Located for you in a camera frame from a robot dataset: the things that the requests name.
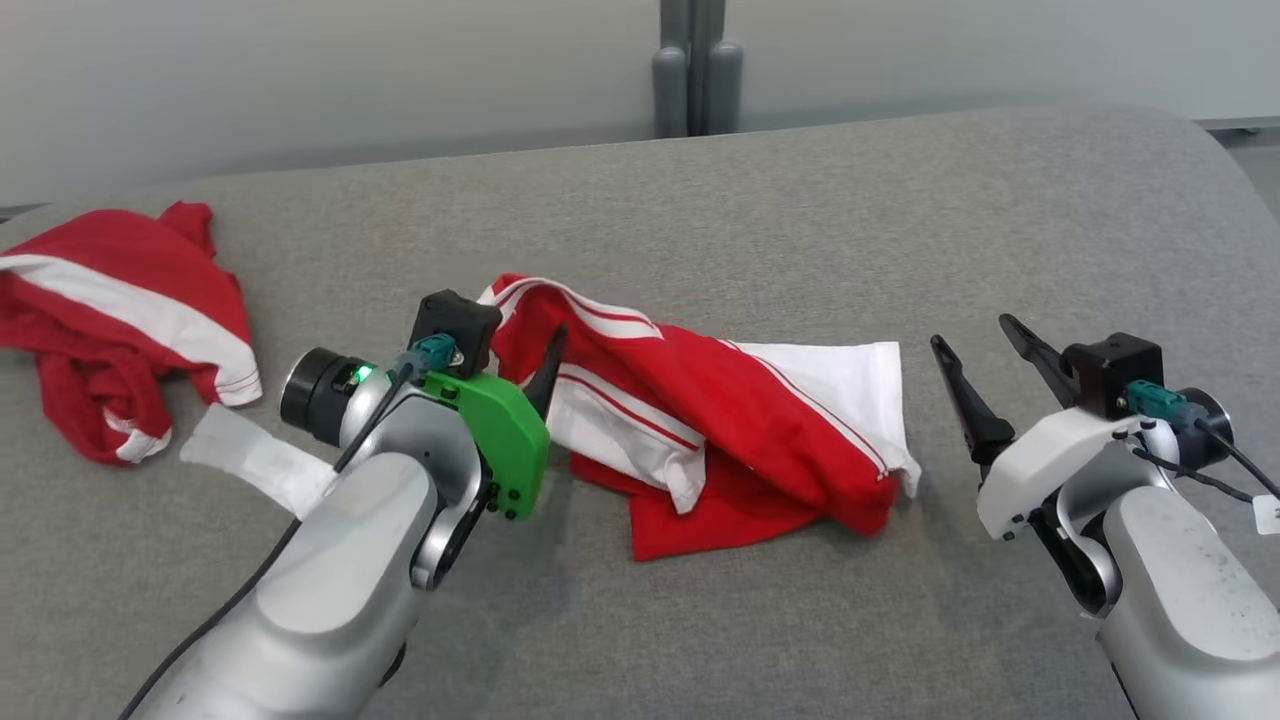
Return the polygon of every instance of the black mount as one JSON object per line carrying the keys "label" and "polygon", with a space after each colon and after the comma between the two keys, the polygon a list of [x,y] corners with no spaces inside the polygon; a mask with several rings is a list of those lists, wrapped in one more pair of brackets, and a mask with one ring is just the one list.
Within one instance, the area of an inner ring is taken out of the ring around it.
{"label": "black mount", "polygon": [[1126,333],[1112,333],[1102,342],[1075,343],[1062,352],[1079,379],[1075,405],[1107,420],[1133,415],[1124,402],[1125,388],[1134,380],[1165,384],[1160,346]]}
{"label": "black mount", "polygon": [[480,305],[452,290],[442,290],[419,304],[406,347],[412,348],[413,343],[435,333],[448,334],[462,354],[462,364],[445,373],[466,379],[489,366],[489,343],[500,323],[502,310],[493,305]]}

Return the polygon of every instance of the black cable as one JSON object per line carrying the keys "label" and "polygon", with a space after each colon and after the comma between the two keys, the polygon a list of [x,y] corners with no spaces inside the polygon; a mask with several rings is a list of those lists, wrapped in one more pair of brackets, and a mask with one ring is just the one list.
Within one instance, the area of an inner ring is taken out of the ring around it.
{"label": "black cable", "polygon": [[378,427],[379,420],[383,418],[383,413],[387,411],[392,401],[396,400],[396,396],[399,395],[401,388],[404,387],[404,380],[408,379],[412,372],[413,366],[406,364],[398,373],[396,373],[396,377],[392,378],[392,387],[387,388],[387,392],[383,393],[383,398],[378,401],[378,407],[374,407],[374,413],[367,420],[365,420],[360,432],[356,433],[355,439],[347,445],[347,450],[343,450],[342,456],[333,464],[334,473],[342,474],[342,471],[347,469],[347,465],[351,464],[351,459],[360,452],[360,446],[365,445],[365,441],[369,439],[369,433],[374,432],[374,428]]}
{"label": "black cable", "polygon": [[1190,479],[1196,480],[1197,483],[1202,483],[1202,484],[1206,484],[1206,486],[1208,486],[1211,488],[1220,489],[1220,491],[1225,492],[1226,495],[1234,497],[1235,500],[1239,500],[1240,502],[1249,502],[1249,503],[1253,502],[1253,497],[1251,497],[1249,493],[1238,491],[1234,487],[1224,483],[1222,480],[1220,480],[1217,478],[1211,478],[1211,477],[1204,475],[1202,473],[1197,473],[1196,470],[1192,470],[1190,468],[1185,468],[1185,466],[1179,465],[1176,462],[1170,462],[1169,460],[1165,460],[1164,457],[1156,457],[1155,455],[1152,455],[1152,454],[1149,454],[1146,450],[1142,450],[1139,447],[1134,447],[1134,448],[1130,448],[1130,450],[1133,451],[1133,454],[1135,456],[1138,456],[1138,457],[1140,457],[1140,459],[1151,462],[1152,465],[1156,465],[1157,468],[1164,468],[1165,470],[1169,470],[1170,473],[1176,473],[1179,477],[1187,477],[1187,478],[1190,478]]}
{"label": "black cable", "polygon": [[142,687],[138,688],[138,692],[133,693],[133,700],[131,700],[129,705],[124,707],[124,711],[120,712],[118,720],[128,720],[133,715],[133,711],[137,710],[140,705],[142,705],[143,700],[146,700],[147,693],[150,693],[151,689],[155,688],[155,684],[160,682],[160,678],[163,678],[164,674],[169,670],[169,667],[174,662],[177,662],[179,657],[182,657],[182,653],[187,652],[191,648],[191,646],[196,644],[196,641],[205,637],[205,633],[211,630],[214,625],[221,623],[223,618],[225,618],[227,614],[230,612],[233,607],[236,607],[237,605],[239,605],[242,600],[244,600],[244,596],[247,596],[248,592],[253,589],[253,587],[257,584],[257,582],[262,579],[262,575],[265,575],[266,571],[271,569],[271,565],[275,564],[275,560],[280,556],[280,552],[284,551],[284,546],[289,544],[289,541],[293,539],[293,533],[298,532],[298,528],[301,527],[302,527],[302,520],[294,518],[293,521],[289,523],[289,527],[284,530],[284,534],[280,536],[280,539],[275,541],[275,547],[271,548],[271,552],[270,555],[266,556],[266,560],[264,560],[262,564],[257,566],[257,570],[253,570],[253,574],[250,575],[247,580],[244,580],[244,584],[242,584],[239,589],[236,591],[236,594],[233,594],[227,602],[223,603],[221,607],[219,607],[212,615],[210,615],[207,620],[201,623],[198,628],[196,628],[189,635],[187,635],[180,643],[178,643],[178,647],[173,648],[169,652],[169,655],[160,661],[160,665],[156,665],[156,669],[151,671],[151,675],[147,678],[147,682],[142,683]]}
{"label": "black cable", "polygon": [[[410,365],[404,365],[403,368],[401,368],[401,372],[397,373],[394,378],[392,378],[392,386],[387,388],[387,392],[383,393],[383,397],[381,400],[378,401],[378,406],[374,409],[374,413],[369,416],[367,420],[365,420],[365,424],[360,428],[360,432],[356,433],[356,438],[347,446],[347,450],[342,452],[342,456],[338,457],[338,461],[333,464],[334,473],[342,474],[342,471],[347,469],[347,465],[351,464],[351,459],[355,457],[356,452],[360,451],[360,446],[364,445],[366,439],[369,439],[369,433],[374,432],[374,428],[378,425],[379,420],[381,420],[383,413],[387,411],[387,407],[392,404],[392,400],[394,400],[396,396],[399,393],[401,388],[404,387],[404,380],[408,379],[411,372],[412,368]],[[183,641],[178,643],[178,647],[169,651],[169,655],[166,655],[165,659],[160,661],[160,665],[156,665],[156,669],[151,671],[151,675],[147,676],[147,680],[142,683],[142,687],[138,688],[138,692],[133,693],[133,700],[129,701],[129,705],[124,707],[124,710],[120,712],[116,720],[129,720],[129,717],[133,716],[133,712],[137,711],[138,706],[142,705],[142,701],[146,700],[147,694],[155,688],[156,683],[160,682],[160,678],[163,678],[164,674],[169,671],[169,667],[172,667],[173,664],[177,662],[178,659],[182,657],[184,652],[191,650],[191,646],[196,644],[196,641],[205,637],[205,634],[209,633],[209,630],[214,629],[215,625],[221,623],[223,618],[225,618],[227,614],[230,612],[233,607],[239,605],[241,601],[243,601],[244,597],[248,596],[250,591],[257,587],[257,582],[261,580],[262,575],[265,575],[266,571],[271,569],[271,565],[274,565],[275,561],[280,557],[280,553],[284,552],[284,547],[289,544],[289,541],[293,539],[293,534],[297,533],[298,528],[301,527],[302,527],[302,520],[294,518],[293,521],[289,523],[289,527],[285,528],[284,534],[280,536],[280,539],[275,541],[275,547],[273,547],[271,552],[266,556],[265,560],[262,560],[262,564],[257,566],[257,570],[253,570],[253,574],[250,575],[247,580],[244,580],[244,584],[242,584],[239,589],[236,591],[236,594],[228,598],[221,607],[214,611],[214,614],[210,615],[209,619],[206,619],[204,623],[201,623],[198,628],[192,630],[189,635],[183,638]]]}
{"label": "black cable", "polygon": [[1228,451],[1231,455],[1231,457],[1235,457],[1235,461],[1239,462],[1245,470],[1248,470],[1251,475],[1257,478],[1258,482],[1262,483],[1262,487],[1267,488],[1267,491],[1270,491],[1271,495],[1280,498],[1280,487],[1276,487],[1276,484],[1271,482],[1271,478],[1268,478],[1266,473],[1263,473],[1257,465],[1253,464],[1252,460],[1249,460],[1243,452],[1240,452],[1240,448],[1235,447],[1235,445],[1233,445],[1231,441],[1222,437],[1222,433],[1215,430],[1213,425],[1208,424],[1208,421],[1202,418],[1199,420],[1196,420],[1196,427],[1203,430],[1206,434],[1208,434],[1208,437],[1212,438],[1212,441],[1216,442],[1222,450]]}

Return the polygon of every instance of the gray fabric surface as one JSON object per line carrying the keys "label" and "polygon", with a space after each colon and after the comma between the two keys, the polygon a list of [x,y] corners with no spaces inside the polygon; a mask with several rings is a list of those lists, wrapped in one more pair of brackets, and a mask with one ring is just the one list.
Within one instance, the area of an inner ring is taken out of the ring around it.
{"label": "gray fabric surface", "polygon": [[[1064,346],[1112,331],[1165,347],[1171,383],[1230,409],[1280,468],[1280,228],[1217,145],[1146,110],[1048,108],[760,135],[215,178],[38,210],[9,246],[104,205],[216,214],[268,400],[324,345],[399,350],[416,300],[545,274],[741,341],[902,343],[920,496],[864,538],[819,524],[756,547],[652,564],[622,497],[564,459],[540,515],[488,518],[429,597],[369,717],[1126,717],[1043,548],[986,537],[975,469],[928,351],[942,332],[993,407],[1055,409],[1011,352],[1012,311]],[[41,415],[32,360],[0,352],[5,398],[4,667],[12,717],[114,717],[169,648],[256,566],[287,516],[184,466],[202,407],[165,396],[175,442],[137,469],[77,456]],[[1222,477],[1256,491],[1233,466]],[[1183,488],[1272,597],[1275,538]]]}

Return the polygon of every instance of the white tape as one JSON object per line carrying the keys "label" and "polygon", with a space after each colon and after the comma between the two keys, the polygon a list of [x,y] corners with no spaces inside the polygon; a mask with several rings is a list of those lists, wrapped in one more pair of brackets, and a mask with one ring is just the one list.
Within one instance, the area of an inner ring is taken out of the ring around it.
{"label": "white tape", "polygon": [[1280,533],[1280,498],[1274,495],[1254,497],[1253,519],[1258,523],[1260,536]]}
{"label": "white tape", "polygon": [[210,405],[178,457],[218,468],[266,493],[305,520],[337,479],[319,457],[271,437],[247,418],[221,405]]}

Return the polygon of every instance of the red and white shirt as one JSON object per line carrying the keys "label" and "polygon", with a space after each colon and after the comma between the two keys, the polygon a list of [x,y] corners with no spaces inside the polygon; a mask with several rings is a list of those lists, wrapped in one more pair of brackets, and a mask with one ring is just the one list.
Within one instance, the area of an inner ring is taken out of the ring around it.
{"label": "red and white shirt", "polygon": [[84,456],[124,465],[164,448],[157,378],[170,370],[205,402],[262,395],[211,219],[187,202],[157,219],[97,210],[0,254],[0,345],[36,355],[45,414]]}
{"label": "red and white shirt", "polygon": [[640,560],[759,542],[824,515],[870,534],[899,482],[914,495],[896,343],[737,345],[516,274],[480,302],[502,310],[493,350],[512,382],[567,324],[548,425],[576,474],[632,496]]}

